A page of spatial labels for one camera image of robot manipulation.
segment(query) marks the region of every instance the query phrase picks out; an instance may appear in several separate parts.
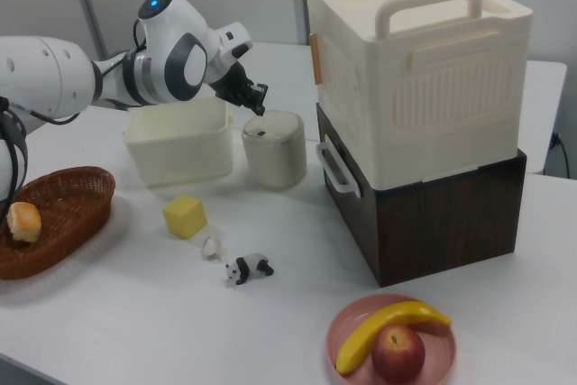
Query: dark wooden box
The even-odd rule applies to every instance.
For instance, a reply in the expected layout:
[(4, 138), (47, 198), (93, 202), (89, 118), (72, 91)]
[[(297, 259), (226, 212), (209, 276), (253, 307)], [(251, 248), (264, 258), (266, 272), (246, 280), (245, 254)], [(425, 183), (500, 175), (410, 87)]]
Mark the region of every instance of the dark wooden box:
[[(527, 157), (460, 175), (374, 190), (320, 105), (321, 141), (327, 135), (359, 184), (361, 197), (325, 184), (354, 240), (382, 286), (483, 261), (515, 250)], [(330, 152), (325, 159), (339, 173)]]

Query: white canister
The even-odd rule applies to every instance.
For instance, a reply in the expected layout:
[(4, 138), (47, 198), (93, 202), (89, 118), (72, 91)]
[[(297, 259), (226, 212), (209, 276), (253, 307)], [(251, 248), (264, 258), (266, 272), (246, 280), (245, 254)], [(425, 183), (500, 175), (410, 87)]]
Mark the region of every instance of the white canister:
[(255, 180), (268, 188), (287, 188), (307, 171), (305, 126), (291, 112), (268, 111), (243, 128), (243, 144)]

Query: small white figurine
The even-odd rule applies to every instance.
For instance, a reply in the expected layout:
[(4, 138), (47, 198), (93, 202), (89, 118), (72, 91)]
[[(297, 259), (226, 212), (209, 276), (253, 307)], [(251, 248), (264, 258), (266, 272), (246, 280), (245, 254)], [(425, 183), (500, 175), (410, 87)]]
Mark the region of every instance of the small white figurine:
[(232, 265), (226, 265), (226, 274), (229, 283), (236, 285), (243, 284), (254, 272), (264, 273), (267, 277), (274, 273), (269, 265), (269, 259), (262, 254), (249, 254), (248, 256), (239, 257)]
[(220, 261), (222, 251), (223, 248), (220, 240), (208, 236), (202, 245), (202, 258), (204, 261), (210, 261), (212, 259), (218, 259)]

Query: brown basket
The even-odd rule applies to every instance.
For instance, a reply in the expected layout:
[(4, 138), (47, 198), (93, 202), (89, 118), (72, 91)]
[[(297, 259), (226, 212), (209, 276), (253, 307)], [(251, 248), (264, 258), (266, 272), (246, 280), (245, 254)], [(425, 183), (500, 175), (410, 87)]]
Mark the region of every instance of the brown basket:
[(38, 207), (41, 235), (33, 244), (16, 241), (3, 222), (0, 279), (31, 277), (68, 257), (108, 220), (114, 187), (114, 177), (99, 167), (55, 171), (24, 186), (14, 202)]

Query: banana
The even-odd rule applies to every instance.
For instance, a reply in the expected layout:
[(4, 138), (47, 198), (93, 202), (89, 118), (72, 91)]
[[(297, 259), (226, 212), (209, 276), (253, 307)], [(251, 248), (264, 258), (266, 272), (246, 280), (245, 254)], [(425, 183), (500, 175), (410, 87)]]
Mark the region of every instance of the banana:
[(451, 324), (451, 318), (420, 301), (391, 304), (367, 317), (346, 339), (336, 356), (336, 370), (348, 374), (371, 353), (377, 333), (386, 325), (411, 325), (421, 322)]

